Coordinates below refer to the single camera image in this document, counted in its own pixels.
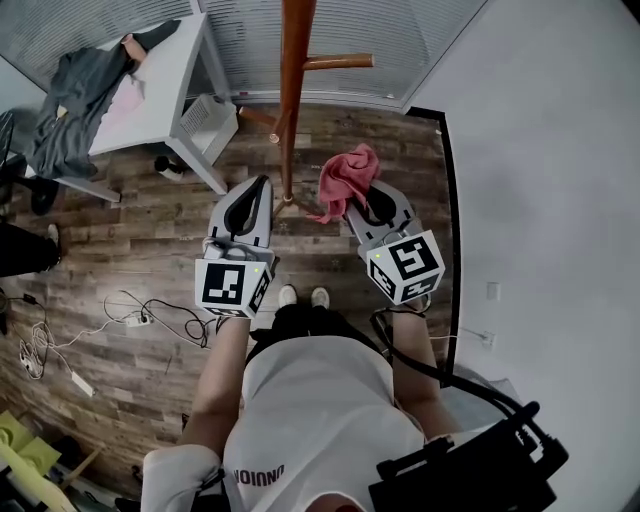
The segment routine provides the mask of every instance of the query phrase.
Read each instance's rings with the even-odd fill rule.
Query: pink fabric
[[[366,206],[371,182],[380,176],[380,163],[373,150],[359,144],[351,153],[330,158],[320,173],[318,199],[328,204],[327,213],[312,219],[326,224],[334,217],[342,217],[347,210],[347,200],[355,197]]]
[[[118,90],[111,99],[111,105],[100,122],[98,133],[107,132],[114,126],[124,121],[129,112],[134,111],[144,101],[142,94],[142,84],[131,75],[125,75],[118,86]]]

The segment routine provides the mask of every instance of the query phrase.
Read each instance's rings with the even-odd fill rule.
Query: wooden coat rack
[[[307,213],[312,208],[293,195],[292,168],[293,149],[298,126],[298,111],[305,71],[335,68],[373,67],[373,55],[355,53],[350,55],[309,57],[309,39],[316,9],[316,0],[282,0],[282,48],[280,55],[280,115],[277,119],[268,114],[242,107],[239,114],[271,127],[269,140],[280,145],[282,160],[282,201],[274,211],[278,215],[285,206],[298,206]]]

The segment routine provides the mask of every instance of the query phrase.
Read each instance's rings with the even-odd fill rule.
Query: white sneaker
[[[311,306],[322,306],[325,309],[329,309],[329,292],[326,288],[318,287],[311,293]]]
[[[289,304],[297,304],[298,303],[298,294],[296,293],[296,289],[290,284],[285,284],[282,288],[280,288],[280,293],[278,293],[278,306],[281,308],[288,306]]]
[[[60,250],[60,231],[58,230],[58,226],[49,224],[49,226],[47,226],[47,234],[49,238],[53,240],[53,243],[56,244],[58,250]]]
[[[56,244],[56,249],[58,249],[58,260],[49,267],[53,268],[60,263],[60,259],[62,258],[62,251],[60,251],[60,230],[55,224],[49,224],[47,226],[47,234],[49,235],[49,239]]]

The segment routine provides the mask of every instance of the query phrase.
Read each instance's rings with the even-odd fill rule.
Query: wall outlet
[[[487,350],[493,350],[496,348],[496,335],[489,331],[482,333],[482,346]]]
[[[500,283],[487,283],[487,300],[495,300],[500,302]]]

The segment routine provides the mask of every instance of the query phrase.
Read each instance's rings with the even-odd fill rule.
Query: black shorts
[[[251,337],[256,340],[256,346],[247,356],[247,363],[279,341],[307,336],[352,338],[382,355],[375,343],[347,322],[340,313],[322,306],[312,308],[306,304],[289,304],[276,312],[271,329],[258,329],[251,333]]]

